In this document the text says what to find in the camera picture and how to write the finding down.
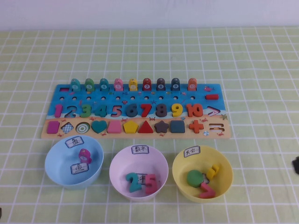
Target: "yellow bowl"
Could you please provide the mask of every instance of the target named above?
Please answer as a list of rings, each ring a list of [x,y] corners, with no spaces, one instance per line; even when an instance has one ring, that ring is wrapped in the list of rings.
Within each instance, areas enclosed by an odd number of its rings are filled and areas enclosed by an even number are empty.
[[[220,169],[208,185],[215,190],[216,196],[209,199],[199,198],[202,190],[187,183],[187,174],[193,169],[206,174],[213,164],[218,165]],[[227,158],[209,146],[193,146],[181,151],[174,159],[172,175],[181,193],[197,203],[211,202],[220,197],[230,188],[234,179],[233,169]]]

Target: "white wall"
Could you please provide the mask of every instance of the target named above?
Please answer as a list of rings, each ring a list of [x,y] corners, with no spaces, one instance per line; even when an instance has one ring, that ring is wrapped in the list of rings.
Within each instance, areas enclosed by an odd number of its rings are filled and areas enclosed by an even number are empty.
[[[0,30],[298,25],[299,0],[0,0]]]

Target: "orange number 10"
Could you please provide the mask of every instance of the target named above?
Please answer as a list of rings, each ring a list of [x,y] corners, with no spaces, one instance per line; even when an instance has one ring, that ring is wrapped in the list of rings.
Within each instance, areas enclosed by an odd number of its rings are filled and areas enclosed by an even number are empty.
[[[193,115],[198,118],[204,115],[204,111],[202,109],[201,104],[194,104],[193,106],[191,106],[191,104],[187,104],[186,108],[188,111],[188,117],[190,118],[193,117]]]

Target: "pink bowl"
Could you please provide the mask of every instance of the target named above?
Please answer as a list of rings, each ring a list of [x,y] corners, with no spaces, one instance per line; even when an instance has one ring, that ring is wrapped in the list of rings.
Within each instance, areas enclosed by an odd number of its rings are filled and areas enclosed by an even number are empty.
[[[129,173],[137,173],[139,176],[155,174],[158,190],[148,195],[145,193],[145,185],[142,185],[141,190],[130,193],[131,183],[126,181],[126,175]],[[168,163],[164,155],[151,146],[129,146],[113,158],[109,175],[112,185],[119,193],[132,201],[143,202],[152,199],[166,183]]]

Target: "blue bowl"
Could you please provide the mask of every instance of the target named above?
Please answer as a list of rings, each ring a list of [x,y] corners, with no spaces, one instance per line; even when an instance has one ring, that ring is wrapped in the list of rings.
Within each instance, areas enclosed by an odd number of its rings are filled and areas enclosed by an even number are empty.
[[[81,163],[79,152],[87,149],[91,154],[90,164]],[[100,175],[104,160],[100,143],[89,136],[74,135],[60,140],[48,152],[45,170],[55,183],[68,189],[84,189]]]

